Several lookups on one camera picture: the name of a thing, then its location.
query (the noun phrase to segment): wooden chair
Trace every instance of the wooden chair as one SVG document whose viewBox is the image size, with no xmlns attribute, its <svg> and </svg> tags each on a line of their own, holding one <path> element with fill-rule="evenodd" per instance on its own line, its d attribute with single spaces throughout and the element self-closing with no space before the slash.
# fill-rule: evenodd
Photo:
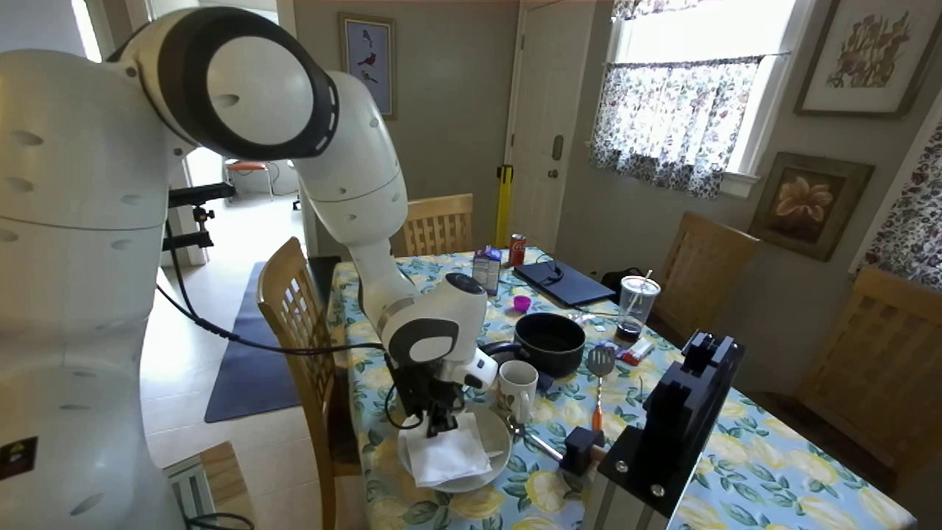
<svg viewBox="0 0 942 530">
<path fill-rule="evenodd" d="M 320 293 L 311 286 L 301 240 L 287 238 L 258 273 L 258 310 L 283 348 L 328 348 Z M 343 374 L 331 352 L 284 355 L 315 447 L 320 528 L 334 528 L 334 476 L 359 473 Z"/>
<path fill-rule="evenodd" d="M 942 451 L 938 383 L 942 291 L 864 265 L 797 399 L 882 463 L 898 485 Z"/>
<path fill-rule="evenodd" d="M 473 249 L 471 211 L 473 195 L 408 201 L 408 218 L 401 229 L 404 254 L 421 255 Z"/>
<path fill-rule="evenodd" d="M 710 329 L 757 245 L 758 238 L 742 229 L 682 211 L 673 248 L 655 273 L 663 291 L 651 327 L 670 342 Z"/>
</svg>

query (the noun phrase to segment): door frame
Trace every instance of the door frame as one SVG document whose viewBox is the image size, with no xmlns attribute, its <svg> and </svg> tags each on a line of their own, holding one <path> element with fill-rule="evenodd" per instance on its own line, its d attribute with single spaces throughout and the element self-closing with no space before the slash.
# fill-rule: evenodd
<svg viewBox="0 0 942 530">
<path fill-rule="evenodd" d="M 512 56 L 512 83 L 508 83 L 508 102 L 507 102 L 507 132 L 504 132 L 504 165 L 515 167 L 515 155 L 517 155 L 517 145 L 515 145 L 515 130 L 517 130 L 517 109 L 520 109 L 520 76 L 523 76 L 523 59 L 527 59 L 527 18 L 533 8 L 543 8 L 543 5 L 557 5 L 564 0 L 520 0 L 517 3 L 517 30 L 515 30 L 515 56 Z M 558 220 L 561 220 L 561 202 L 564 202 L 564 189 L 567 189 L 567 173 L 570 173 L 570 148 L 573 148 L 573 132 L 577 132 L 577 120 L 580 120 L 580 101 L 582 101 L 582 76 L 586 76 L 586 65 L 589 65 L 589 45 L 592 45 L 592 21 L 595 21 L 595 8 L 596 0 L 586 0 L 586 5 L 592 8 L 589 26 L 586 26 L 586 49 L 582 49 L 582 65 L 580 65 L 580 87 L 577 87 L 577 112 L 564 130 L 564 148 L 561 148 L 561 165 L 558 165 L 558 215 L 557 215 L 557 226 L 551 233 L 551 245 L 557 248 L 558 240 Z M 512 196 L 517 196 L 517 171 L 512 171 Z"/>
</svg>

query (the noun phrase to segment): window curtain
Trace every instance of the window curtain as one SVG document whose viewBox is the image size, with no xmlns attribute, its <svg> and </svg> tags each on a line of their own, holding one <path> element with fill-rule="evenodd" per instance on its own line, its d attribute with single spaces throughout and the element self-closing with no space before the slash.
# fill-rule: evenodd
<svg viewBox="0 0 942 530">
<path fill-rule="evenodd" d="M 596 165 L 663 189 L 714 195 L 758 62 L 611 65 L 595 123 Z"/>
<path fill-rule="evenodd" d="M 632 18 L 648 18 L 655 12 L 682 12 L 682 8 L 694 8 L 702 0 L 615 0 L 615 21 L 632 21 Z"/>
<path fill-rule="evenodd" d="M 888 210 L 864 261 L 942 289 L 942 123 L 919 155 L 904 195 Z"/>
</svg>

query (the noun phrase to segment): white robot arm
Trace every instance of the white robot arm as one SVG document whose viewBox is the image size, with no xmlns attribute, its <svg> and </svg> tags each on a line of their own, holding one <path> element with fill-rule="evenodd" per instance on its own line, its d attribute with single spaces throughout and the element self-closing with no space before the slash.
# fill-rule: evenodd
<svg viewBox="0 0 942 530">
<path fill-rule="evenodd" d="M 143 444 L 139 355 L 167 171 L 196 145 L 293 158 L 430 436 L 468 380 L 490 383 L 479 286 L 452 273 L 417 298 L 389 255 L 406 189 L 370 93 L 287 33 L 193 8 L 105 65 L 0 52 L 0 528 L 181 528 Z"/>
</svg>

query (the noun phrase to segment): framed picture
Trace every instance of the framed picture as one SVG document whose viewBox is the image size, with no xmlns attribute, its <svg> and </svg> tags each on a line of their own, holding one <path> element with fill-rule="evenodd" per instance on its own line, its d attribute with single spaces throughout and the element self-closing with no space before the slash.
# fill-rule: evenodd
<svg viewBox="0 0 942 530">
<path fill-rule="evenodd" d="M 938 0 L 835 0 L 797 112 L 905 112 L 938 36 L 938 14 Z"/>
<path fill-rule="evenodd" d="M 342 67 L 359 76 L 383 118 L 393 118 L 393 23 L 384 18 L 339 14 Z"/>
<path fill-rule="evenodd" d="M 777 154 L 749 233 L 826 261 L 875 165 Z"/>
</svg>

